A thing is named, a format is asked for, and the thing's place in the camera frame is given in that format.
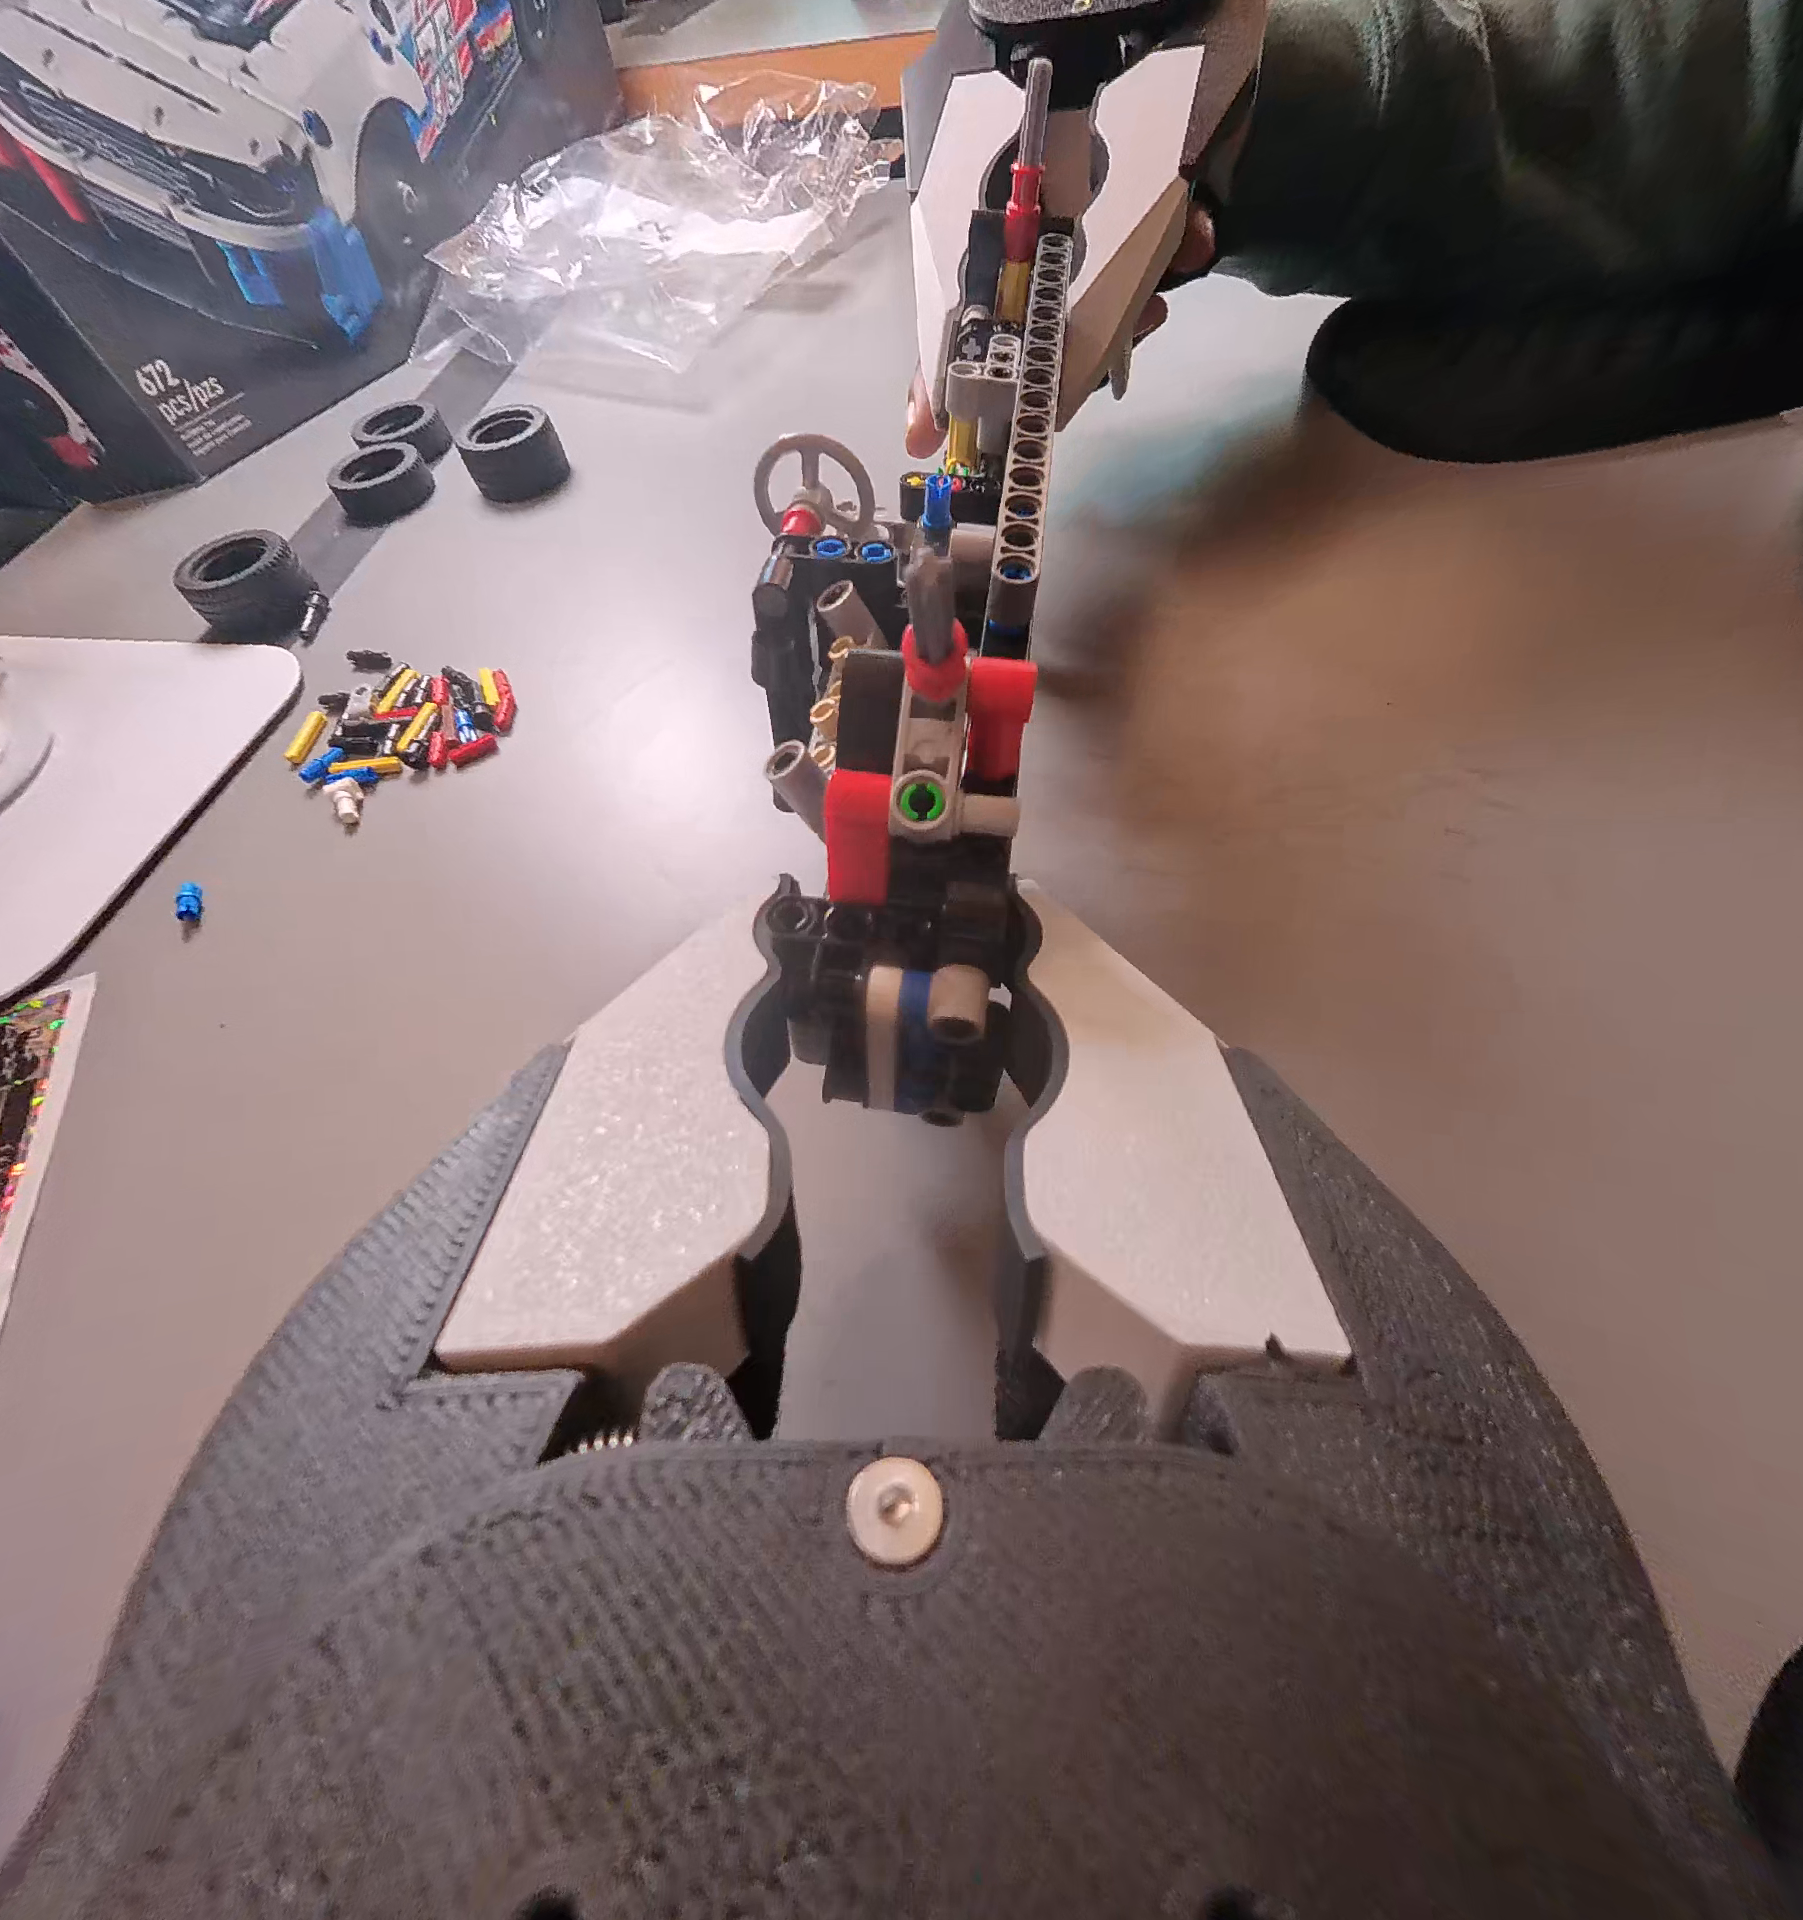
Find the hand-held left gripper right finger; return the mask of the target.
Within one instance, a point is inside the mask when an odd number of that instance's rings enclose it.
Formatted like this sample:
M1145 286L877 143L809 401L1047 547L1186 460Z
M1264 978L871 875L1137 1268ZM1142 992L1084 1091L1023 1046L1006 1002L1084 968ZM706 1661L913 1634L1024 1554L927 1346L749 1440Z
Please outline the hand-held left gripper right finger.
M1125 1373L1145 1437L1214 1371L1352 1360L1226 1046L1053 894L1016 888L995 1434Z

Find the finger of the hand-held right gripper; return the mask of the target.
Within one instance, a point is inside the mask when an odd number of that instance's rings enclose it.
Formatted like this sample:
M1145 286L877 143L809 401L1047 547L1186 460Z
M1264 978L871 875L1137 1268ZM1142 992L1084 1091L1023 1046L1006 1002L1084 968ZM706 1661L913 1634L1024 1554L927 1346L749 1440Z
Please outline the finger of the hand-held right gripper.
M984 205L1013 154L1023 91L992 58L919 58L905 70L905 160L914 267L913 424L946 422L946 370L977 314L998 309L1004 213Z
M1066 290L1058 426L1129 353L1139 312L1154 297L1184 231L1186 158L1201 154L1201 91L1211 48L1157 41L1119 60L1119 41L1058 43L1058 119L1079 119L1081 151L1106 151L1099 186L1077 211L1079 265Z

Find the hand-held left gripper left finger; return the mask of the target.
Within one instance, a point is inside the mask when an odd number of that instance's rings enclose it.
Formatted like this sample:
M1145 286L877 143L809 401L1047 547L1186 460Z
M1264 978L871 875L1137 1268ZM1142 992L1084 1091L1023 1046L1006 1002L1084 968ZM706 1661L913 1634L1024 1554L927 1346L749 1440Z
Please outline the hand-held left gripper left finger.
M758 916L731 906L578 1026L434 1339L444 1371L579 1371L639 1411L689 1362L775 1434L801 1237Z

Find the lego car chassis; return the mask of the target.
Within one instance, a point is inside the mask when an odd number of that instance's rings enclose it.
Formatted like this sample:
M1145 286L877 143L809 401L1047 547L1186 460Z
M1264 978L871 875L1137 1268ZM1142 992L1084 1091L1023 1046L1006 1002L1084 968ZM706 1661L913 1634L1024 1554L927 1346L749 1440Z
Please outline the lego car chassis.
M1006 1071L1010 872L1075 234L1044 197L1053 60L1032 54L1000 208L972 213L938 468L880 516L864 464L772 442L755 510L752 678L777 805L824 846L819 896L764 912L791 1049L823 1097L958 1127Z

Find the person's right forearm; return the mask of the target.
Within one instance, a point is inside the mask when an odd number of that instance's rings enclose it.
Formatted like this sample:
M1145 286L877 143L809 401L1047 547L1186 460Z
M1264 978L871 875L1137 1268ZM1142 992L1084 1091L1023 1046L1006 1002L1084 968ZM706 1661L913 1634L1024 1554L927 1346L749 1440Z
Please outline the person's right forearm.
M1377 445L1517 464L1803 405L1803 1L1270 5L1223 272L1324 294Z

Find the pile of lego pins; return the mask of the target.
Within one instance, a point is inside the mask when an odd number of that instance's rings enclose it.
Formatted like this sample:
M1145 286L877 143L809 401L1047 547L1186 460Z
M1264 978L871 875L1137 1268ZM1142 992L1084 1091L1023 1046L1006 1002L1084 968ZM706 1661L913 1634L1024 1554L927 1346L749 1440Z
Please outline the pile of lego pins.
M493 759L511 735L521 705L498 667L425 670L389 655L387 674L359 674L344 655L346 681L318 694L290 733L280 759L306 788L358 775L370 792L458 773Z

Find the black lego set box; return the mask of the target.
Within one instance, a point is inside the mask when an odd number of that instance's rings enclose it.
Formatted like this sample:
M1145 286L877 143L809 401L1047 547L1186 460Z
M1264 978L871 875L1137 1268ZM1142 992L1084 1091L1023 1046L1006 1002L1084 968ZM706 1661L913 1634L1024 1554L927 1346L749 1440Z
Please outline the black lego set box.
M598 5L0 5L0 408L90 497L401 364L434 252L623 110Z

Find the clear plastic bag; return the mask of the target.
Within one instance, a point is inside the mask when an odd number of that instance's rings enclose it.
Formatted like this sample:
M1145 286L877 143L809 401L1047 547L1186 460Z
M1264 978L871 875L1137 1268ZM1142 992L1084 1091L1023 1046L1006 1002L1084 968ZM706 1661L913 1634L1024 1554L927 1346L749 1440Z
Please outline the clear plastic bag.
M434 247L412 358L665 388L842 250L903 168L898 127L871 82L758 70L589 135Z

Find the white stand base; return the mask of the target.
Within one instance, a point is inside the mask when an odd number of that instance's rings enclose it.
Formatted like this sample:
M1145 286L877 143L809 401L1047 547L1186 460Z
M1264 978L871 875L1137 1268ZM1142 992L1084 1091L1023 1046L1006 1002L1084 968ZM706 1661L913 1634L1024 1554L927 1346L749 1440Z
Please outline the white stand base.
M274 644L0 638L0 1006L85 943L300 687Z

